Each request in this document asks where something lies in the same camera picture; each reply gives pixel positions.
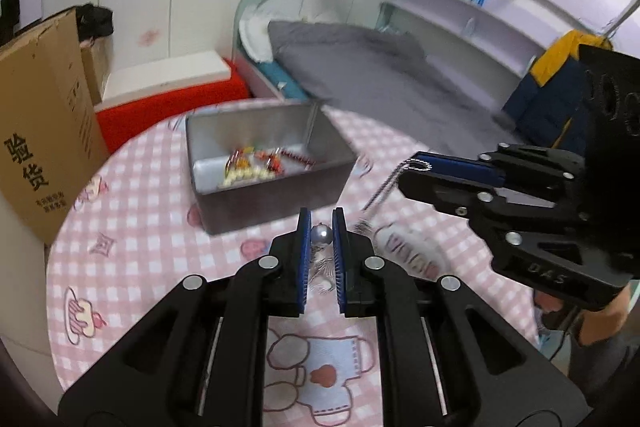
open container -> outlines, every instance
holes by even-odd
[[[186,129],[191,186],[211,235],[336,203],[358,158],[317,103],[195,114]],[[286,148],[316,165],[222,188],[229,155],[248,146]]]

gray blanket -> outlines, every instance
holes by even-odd
[[[276,60],[312,96],[394,127],[435,152],[476,158],[520,140],[425,61],[409,35],[271,22]]]

cardboard box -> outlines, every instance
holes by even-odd
[[[84,80],[76,14],[0,48],[0,190],[47,245],[108,157]]]
[[[111,39],[103,37],[95,39],[88,46],[81,44],[82,64],[84,66],[84,77],[89,88],[91,101],[94,105],[102,101],[104,87],[109,76],[109,47]]]

round table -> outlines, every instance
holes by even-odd
[[[276,102],[235,102],[206,110],[270,103]],[[416,151],[428,149],[369,118],[323,110],[361,155],[335,205],[343,206],[347,222],[353,224],[391,171]],[[332,208],[313,211],[313,223],[330,223]],[[130,140],[80,194],[50,250],[49,340],[63,388],[183,277],[201,274],[214,280],[233,275],[242,264],[266,253],[273,237],[294,230],[296,220],[291,216],[210,237],[201,229],[194,205],[184,115]],[[394,190],[371,223],[384,255],[406,261],[407,249],[420,250],[416,244],[424,241],[428,248],[423,250],[438,250],[446,258],[447,271],[536,341],[530,290],[490,269],[490,252],[465,219],[439,214],[431,205],[409,201]],[[436,277],[439,271],[428,275]],[[382,425],[374,319],[346,319],[338,312],[334,291],[310,287],[303,317],[270,319],[269,346],[278,343],[283,349],[271,349],[274,357],[305,354],[301,360],[268,359],[265,409],[270,412],[264,413],[265,426]],[[306,347],[286,345],[295,343]],[[318,368],[326,367],[329,359],[338,368],[339,381],[327,388]]]

white pillow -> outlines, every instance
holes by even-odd
[[[249,6],[242,14],[238,31],[244,49],[254,62],[273,62],[273,49],[268,27],[271,21],[286,21],[289,17],[277,12],[260,10]]]

